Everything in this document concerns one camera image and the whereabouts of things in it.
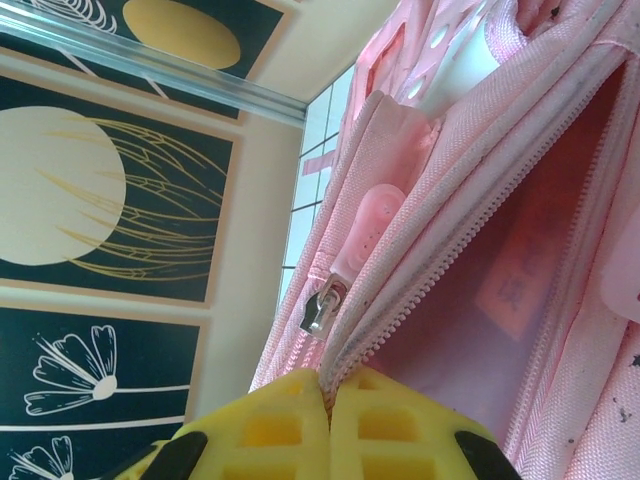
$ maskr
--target tiled wall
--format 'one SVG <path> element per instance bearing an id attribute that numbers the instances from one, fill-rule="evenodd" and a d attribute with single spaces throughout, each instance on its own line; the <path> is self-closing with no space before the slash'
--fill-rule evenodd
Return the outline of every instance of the tiled wall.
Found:
<path id="1" fill-rule="evenodd" d="M 302 175 L 304 162 L 336 148 L 340 122 L 347 106 L 353 67 L 329 85 L 307 110 L 307 122 L 298 161 L 298 179 L 291 209 L 287 249 L 282 266 L 280 301 L 289 287 L 304 244 L 311 232 L 318 207 L 324 199 L 331 169 L 312 175 Z"/>

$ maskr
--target yellow circle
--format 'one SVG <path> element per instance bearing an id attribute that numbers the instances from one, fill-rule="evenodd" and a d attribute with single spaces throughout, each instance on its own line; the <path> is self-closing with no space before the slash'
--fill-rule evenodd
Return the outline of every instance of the yellow circle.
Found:
<path id="1" fill-rule="evenodd" d="M 240 60 L 233 32 L 213 17 L 171 0 L 129 0 L 127 26 L 143 44 L 211 68 Z"/>

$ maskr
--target white flower drawing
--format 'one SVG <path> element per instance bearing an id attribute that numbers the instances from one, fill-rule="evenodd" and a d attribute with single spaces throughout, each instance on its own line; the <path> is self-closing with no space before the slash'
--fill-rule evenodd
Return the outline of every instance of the white flower drawing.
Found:
<path id="1" fill-rule="evenodd" d="M 33 447 L 22 455 L 12 454 L 16 465 L 9 480 L 74 480 L 73 450 L 66 435 L 51 440 L 51 453 L 42 447 Z"/>
<path id="2" fill-rule="evenodd" d="M 31 416 L 49 415 L 106 400 L 115 393 L 152 393 L 188 390 L 189 385 L 153 388 L 118 388 L 116 332 L 111 325 L 91 327 L 91 347 L 75 333 L 49 343 L 37 342 L 46 355 L 33 369 L 36 380 L 56 387 L 27 393 L 24 401 Z"/>
<path id="3" fill-rule="evenodd" d="M 31 0 L 31 4 L 103 32 L 115 33 L 118 29 L 115 17 L 107 15 L 99 0 Z"/>

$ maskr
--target framed picture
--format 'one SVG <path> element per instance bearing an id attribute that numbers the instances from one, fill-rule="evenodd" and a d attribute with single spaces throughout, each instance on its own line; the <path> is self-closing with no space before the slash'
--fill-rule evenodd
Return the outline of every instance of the framed picture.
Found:
<path id="1" fill-rule="evenodd" d="M 237 139 L 42 82 L 0 77 L 0 284 L 208 306 Z"/>
<path id="2" fill-rule="evenodd" d="M 254 79 L 292 21 L 271 0 L 23 0 L 87 27 L 116 34 L 239 78 Z M 165 100 L 241 121 L 237 109 L 5 35 L 0 46 Z"/>
<path id="3" fill-rule="evenodd" d="M 203 327 L 12 308 L 0 317 L 0 478 L 100 478 L 191 420 Z"/>

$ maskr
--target pink zipper pull tab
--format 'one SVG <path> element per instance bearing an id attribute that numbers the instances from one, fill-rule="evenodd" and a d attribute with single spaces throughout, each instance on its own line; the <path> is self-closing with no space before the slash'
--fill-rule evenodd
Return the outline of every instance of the pink zipper pull tab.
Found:
<path id="1" fill-rule="evenodd" d="M 377 185 L 367 192 L 347 240 L 331 265 L 332 273 L 353 284 L 405 198 L 402 190 L 389 184 Z"/>
<path id="2" fill-rule="evenodd" d="M 402 190 L 388 184 L 373 187 L 366 193 L 347 240 L 331 265 L 331 276 L 305 306 L 300 323 L 302 330 L 319 340 L 327 339 L 349 288 L 405 198 Z"/>
<path id="3" fill-rule="evenodd" d="M 600 294 L 616 315 L 640 323 L 640 206 L 602 269 Z"/>

